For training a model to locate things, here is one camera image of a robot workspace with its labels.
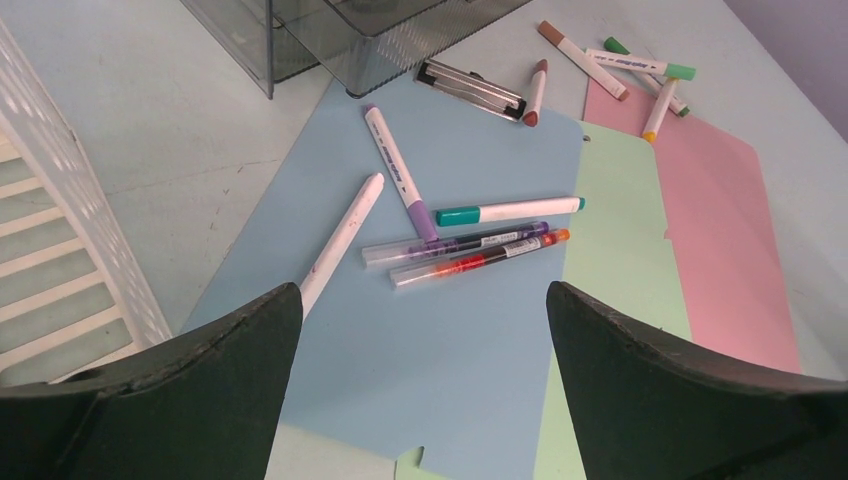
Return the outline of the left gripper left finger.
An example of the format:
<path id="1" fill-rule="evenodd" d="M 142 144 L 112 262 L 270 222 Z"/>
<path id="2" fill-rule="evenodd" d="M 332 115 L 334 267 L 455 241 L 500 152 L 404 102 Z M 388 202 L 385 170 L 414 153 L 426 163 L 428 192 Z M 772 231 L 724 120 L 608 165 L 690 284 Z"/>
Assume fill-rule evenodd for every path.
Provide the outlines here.
<path id="1" fill-rule="evenodd" d="M 5 479 L 261 479 L 303 324 L 282 284 L 162 344 L 1 391 Z"/>

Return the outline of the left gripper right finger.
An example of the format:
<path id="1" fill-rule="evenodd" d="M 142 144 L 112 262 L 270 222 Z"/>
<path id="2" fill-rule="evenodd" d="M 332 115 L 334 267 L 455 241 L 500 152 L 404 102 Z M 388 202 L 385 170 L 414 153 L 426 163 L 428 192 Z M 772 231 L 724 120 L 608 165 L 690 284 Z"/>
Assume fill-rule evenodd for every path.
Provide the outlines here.
<path id="1" fill-rule="evenodd" d="M 546 297 L 590 479 L 843 479 L 847 386 L 701 347 L 565 282 Z"/>

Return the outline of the dark purple pen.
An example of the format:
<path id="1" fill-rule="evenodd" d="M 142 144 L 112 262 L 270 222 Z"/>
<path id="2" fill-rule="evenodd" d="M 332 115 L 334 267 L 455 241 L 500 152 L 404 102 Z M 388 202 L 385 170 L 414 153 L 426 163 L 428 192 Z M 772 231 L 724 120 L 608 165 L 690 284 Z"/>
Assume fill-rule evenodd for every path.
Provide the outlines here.
<path id="1" fill-rule="evenodd" d="M 420 239 L 401 241 L 365 247 L 362 249 L 362 259 L 367 269 L 389 268 L 524 240 L 550 230 L 548 222 L 536 221 L 429 242 Z"/>

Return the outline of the orange red pen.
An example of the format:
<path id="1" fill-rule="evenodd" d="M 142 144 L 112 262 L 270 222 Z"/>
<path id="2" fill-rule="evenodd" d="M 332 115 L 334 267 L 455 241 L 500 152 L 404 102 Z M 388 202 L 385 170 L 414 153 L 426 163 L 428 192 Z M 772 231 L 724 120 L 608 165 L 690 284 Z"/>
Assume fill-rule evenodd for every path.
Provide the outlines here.
<path id="1" fill-rule="evenodd" d="M 571 232 L 568 229 L 558 229 L 552 233 L 487 247 L 478 252 L 431 262 L 420 267 L 391 270 L 389 279 L 394 289 L 445 279 L 566 242 L 570 237 Z"/>

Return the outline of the clear plastic drawer box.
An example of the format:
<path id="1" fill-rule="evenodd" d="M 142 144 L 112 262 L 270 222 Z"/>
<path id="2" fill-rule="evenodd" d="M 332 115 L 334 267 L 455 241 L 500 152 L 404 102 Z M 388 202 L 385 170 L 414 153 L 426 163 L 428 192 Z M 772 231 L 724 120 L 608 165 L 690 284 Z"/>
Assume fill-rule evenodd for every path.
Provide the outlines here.
<path id="1" fill-rule="evenodd" d="M 514 0 L 187 1 L 267 97 L 316 66 L 361 98 L 522 7 Z"/>

